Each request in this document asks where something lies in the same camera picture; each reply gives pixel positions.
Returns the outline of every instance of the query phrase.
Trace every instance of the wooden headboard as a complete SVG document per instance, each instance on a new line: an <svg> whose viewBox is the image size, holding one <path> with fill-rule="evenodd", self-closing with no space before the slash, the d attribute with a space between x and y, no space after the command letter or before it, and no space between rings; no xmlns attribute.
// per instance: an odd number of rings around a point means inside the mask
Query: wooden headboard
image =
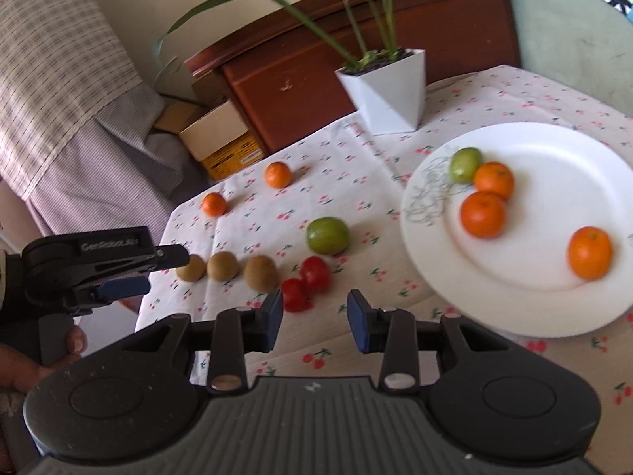
<svg viewBox="0 0 633 475"><path fill-rule="evenodd" d="M434 82L500 64L520 66L509 0L393 0L398 43L426 50ZM368 46L381 41L365 0L351 0ZM297 6L358 53L340 0ZM353 112L334 75L342 60L285 10L242 27L186 61L200 78L214 71L267 152L278 151Z"/></svg>

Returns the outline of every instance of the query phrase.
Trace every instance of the kiwi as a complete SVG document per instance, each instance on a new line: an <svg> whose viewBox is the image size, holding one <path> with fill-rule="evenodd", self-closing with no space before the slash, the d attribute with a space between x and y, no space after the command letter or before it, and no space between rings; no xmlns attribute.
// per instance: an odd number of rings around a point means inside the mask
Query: kiwi
<svg viewBox="0 0 633 475"><path fill-rule="evenodd" d="M279 285L279 273L270 257L251 257L244 268L244 279L251 289L259 293L269 293Z"/></svg>
<svg viewBox="0 0 633 475"><path fill-rule="evenodd" d="M200 255L191 254L189 264L176 268L176 276L183 282L197 282L205 273L205 263Z"/></svg>
<svg viewBox="0 0 633 475"><path fill-rule="evenodd" d="M239 264L231 252L217 252L207 263L207 275L216 282L229 282L239 273Z"/></svg>

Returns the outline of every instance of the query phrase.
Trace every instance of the green tomato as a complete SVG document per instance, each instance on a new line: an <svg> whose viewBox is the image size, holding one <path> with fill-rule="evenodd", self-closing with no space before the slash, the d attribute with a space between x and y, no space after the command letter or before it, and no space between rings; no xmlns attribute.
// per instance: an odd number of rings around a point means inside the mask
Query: green tomato
<svg viewBox="0 0 633 475"><path fill-rule="evenodd" d="M457 184L471 184L475 172L483 164L483 155L477 148L462 148L451 158L449 172Z"/></svg>
<svg viewBox="0 0 633 475"><path fill-rule="evenodd" d="M308 246L320 255L336 255L349 246L349 229L343 220L319 218L308 225Z"/></svg>

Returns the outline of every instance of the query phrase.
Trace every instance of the soil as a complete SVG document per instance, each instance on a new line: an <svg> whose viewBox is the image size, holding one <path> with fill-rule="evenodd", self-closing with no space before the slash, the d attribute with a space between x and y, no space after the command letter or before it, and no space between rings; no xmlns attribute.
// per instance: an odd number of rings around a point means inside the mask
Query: soil
<svg viewBox="0 0 633 475"><path fill-rule="evenodd" d="M352 76L360 76L362 74L375 71L376 69L384 68L385 66L401 61L402 59L406 59L407 57L410 57L411 55L413 55L413 52L408 52L404 48L401 48L396 53L396 59L392 61L387 57L387 52L385 50L382 50L382 52L379 53L379 56L376 59L374 59L371 63L366 65L364 68L355 69L355 68L348 68L347 66L344 66L341 72L343 74L349 74Z"/></svg>

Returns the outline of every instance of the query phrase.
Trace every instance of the tangerine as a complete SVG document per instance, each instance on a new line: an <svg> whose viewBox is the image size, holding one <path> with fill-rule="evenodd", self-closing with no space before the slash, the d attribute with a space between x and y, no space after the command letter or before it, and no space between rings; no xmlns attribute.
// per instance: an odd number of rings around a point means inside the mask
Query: tangerine
<svg viewBox="0 0 633 475"><path fill-rule="evenodd" d="M220 193L209 193L202 200L202 211L207 216L217 218L227 211L227 201Z"/></svg>
<svg viewBox="0 0 633 475"><path fill-rule="evenodd" d="M501 163L485 163L475 172L473 184L478 191L492 191L504 200L514 193L514 175Z"/></svg>
<svg viewBox="0 0 633 475"><path fill-rule="evenodd" d="M271 163L264 171L264 179L268 187L283 189L292 182L292 171L284 163Z"/></svg>
<svg viewBox="0 0 633 475"><path fill-rule="evenodd" d="M492 191L475 192L461 204L460 220L471 236L496 238L506 224L506 204Z"/></svg>
<svg viewBox="0 0 633 475"><path fill-rule="evenodd" d="M613 247L609 235L596 226L576 230L567 247L567 262L581 279L597 280L611 267Z"/></svg>

